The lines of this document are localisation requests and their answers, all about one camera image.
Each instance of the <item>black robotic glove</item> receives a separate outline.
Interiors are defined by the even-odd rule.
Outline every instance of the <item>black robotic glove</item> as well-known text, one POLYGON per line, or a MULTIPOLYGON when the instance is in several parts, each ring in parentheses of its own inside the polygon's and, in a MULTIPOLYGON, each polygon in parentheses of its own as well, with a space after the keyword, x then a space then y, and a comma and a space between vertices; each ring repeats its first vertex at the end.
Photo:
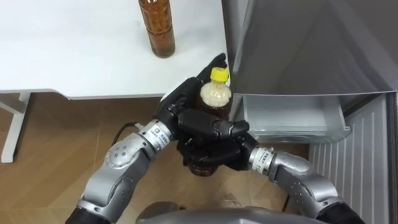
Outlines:
POLYGON ((211 70, 214 67, 226 68, 224 53, 217 55, 196 77, 186 79, 173 92, 167 95, 157 106, 154 118, 161 121, 171 131, 173 139, 182 137, 178 127, 178 116, 186 109, 195 106, 200 88, 210 82, 211 70))
POLYGON ((247 133, 247 122, 223 121, 201 111, 186 110, 178 117, 178 125, 185 133, 177 144, 183 165, 249 169, 249 157, 258 142, 247 133))

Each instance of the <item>white tabletop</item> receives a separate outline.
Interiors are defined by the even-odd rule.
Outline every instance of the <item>white tabletop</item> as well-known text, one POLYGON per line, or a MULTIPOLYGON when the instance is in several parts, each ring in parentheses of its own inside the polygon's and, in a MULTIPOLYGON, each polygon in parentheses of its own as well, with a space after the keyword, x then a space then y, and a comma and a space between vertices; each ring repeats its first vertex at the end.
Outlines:
POLYGON ((221 0, 170 0, 176 42, 151 51, 138 0, 0 2, 0 93, 160 96, 226 52, 221 0))

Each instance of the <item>amber glass bottle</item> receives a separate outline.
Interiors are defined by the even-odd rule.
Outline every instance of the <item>amber glass bottle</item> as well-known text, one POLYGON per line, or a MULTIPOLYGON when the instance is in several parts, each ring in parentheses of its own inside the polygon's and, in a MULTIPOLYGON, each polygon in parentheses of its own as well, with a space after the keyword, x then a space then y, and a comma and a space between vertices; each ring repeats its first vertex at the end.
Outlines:
POLYGON ((171 56, 175 50, 175 42, 170 1, 139 0, 139 5, 152 51, 160 58, 171 56))
MULTIPOLYGON (((196 109, 228 120, 232 105, 232 92, 225 83, 228 81, 226 68, 213 68, 211 82, 204 84, 197 99, 196 109)), ((208 144, 204 139, 197 139, 194 144, 208 144)), ((204 167, 189 164, 189 169, 195 175, 208 177, 213 175, 218 167, 204 167)))

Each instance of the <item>wooden floor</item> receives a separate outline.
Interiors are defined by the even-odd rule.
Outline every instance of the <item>wooden floor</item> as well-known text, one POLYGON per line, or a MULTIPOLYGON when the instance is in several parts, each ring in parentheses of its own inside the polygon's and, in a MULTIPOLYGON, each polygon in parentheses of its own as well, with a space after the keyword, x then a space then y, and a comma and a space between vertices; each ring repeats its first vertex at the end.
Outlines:
MULTIPOLYGON (((0 164, 0 223, 64 223, 117 130, 128 121, 149 122, 158 101, 69 101, 56 93, 34 94, 16 161, 0 164)), ((0 150, 10 122, 11 115, 0 109, 0 150)), ((308 154, 305 146, 276 149, 308 154)), ((159 200, 187 208, 253 205, 281 211, 286 194, 254 172, 221 167, 212 177, 195 177, 171 144, 140 181, 118 223, 134 223, 139 212, 159 200)))

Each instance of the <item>plastic bottle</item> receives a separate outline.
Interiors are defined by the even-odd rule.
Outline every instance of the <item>plastic bottle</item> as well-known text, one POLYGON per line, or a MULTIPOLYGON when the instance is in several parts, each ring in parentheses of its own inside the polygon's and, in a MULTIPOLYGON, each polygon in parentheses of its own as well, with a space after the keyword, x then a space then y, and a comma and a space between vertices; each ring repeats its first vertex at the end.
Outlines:
MULTIPOLYGON (((213 68, 211 71, 211 82, 206 83, 200 90, 196 109, 215 115, 220 119, 229 119, 232 105, 232 92, 226 85, 228 81, 226 68, 213 68)), ((205 139, 196 139, 194 144, 206 144, 205 139)), ((213 175, 218 167, 204 167, 198 164, 189 164, 189 169, 195 175, 208 177, 213 175)))
POLYGON ((175 51, 169 0, 139 0, 142 16, 156 56, 167 58, 175 51))

